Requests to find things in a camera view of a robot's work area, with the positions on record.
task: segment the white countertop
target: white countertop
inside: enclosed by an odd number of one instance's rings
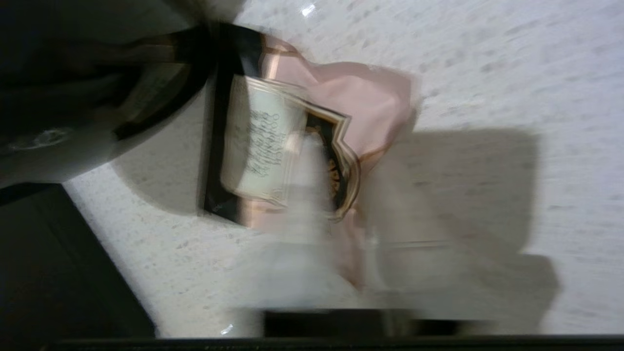
[[[414,299],[496,310],[498,333],[624,333],[624,2],[248,0],[236,23],[422,82],[406,186],[442,209],[474,285]],[[219,336],[262,236],[197,216],[204,103],[64,184],[166,337]]]

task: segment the speckled surface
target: speckled surface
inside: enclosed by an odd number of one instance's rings
[[[419,77],[422,112],[396,149],[404,186],[436,208],[468,264],[444,292],[408,300],[493,319],[492,332],[624,332],[624,2],[249,0],[236,22],[314,62]],[[203,103],[65,183],[169,337],[231,323],[237,260],[262,237],[195,213]],[[422,267],[435,270],[411,269]]]

